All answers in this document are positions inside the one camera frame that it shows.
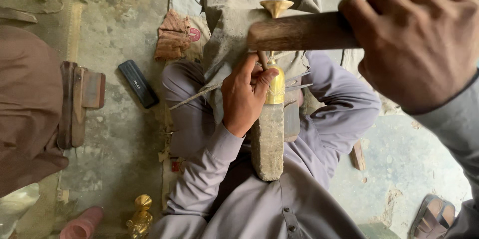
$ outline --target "workshop floor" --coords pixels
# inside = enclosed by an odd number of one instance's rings
[[[339,1],[322,0],[323,9],[334,10]],[[103,206],[105,220],[99,233],[115,235],[124,233],[138,195],[149,194],[152,213],[158,216],[160,211],[158,153],[167,138],[160,133],[164,115],[160,105],[141,108],[117,65],[135,60],[159,93],[163,64],[153,60],[153,52],[168,0],[87,2],[81,19],[78,63],[106,74],[105,107],[87,112],[85,146],[69,152],[76,162],[65,174],[70,178],[77,174],[79,181],[94,178],[90,185],[69,192],[70,207],[75,213],[93,205]],[[341,54],[330,52],[338,63]],[[457,208],[471,195],[462,169],[432,134],[413,121],[408,116],[378,118],[362,140],[367,169],[357,171],[344,157],[330,189],[357,224],[382,221],[401,238],[406,238],[426,194],[435,193]]]

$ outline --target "brown clothing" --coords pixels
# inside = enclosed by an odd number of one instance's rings
[[[64,169],[57,147],[63,87],[55,51],[0,26],[0,197]]]

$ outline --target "brown garment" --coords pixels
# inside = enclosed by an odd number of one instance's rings
[[[180,19],[175,10],[170,9],[158,29],[155,59],[172,60],[181,57],[181,52],[190,47],[190,19]]]
[[[64,169],[57,147],[63,87],[55,51],[0,26],[0,197]]]

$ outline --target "brown sandal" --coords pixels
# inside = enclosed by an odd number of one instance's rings
[[[412,224],[412,239],[441,239],[454,222],[456,208],[448,201],[429,194]]]

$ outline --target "hammer handle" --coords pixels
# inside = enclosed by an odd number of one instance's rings
[[[360,48],[348,21],[339,12],[288,16],[256,22],[248,46],[258,51]]]

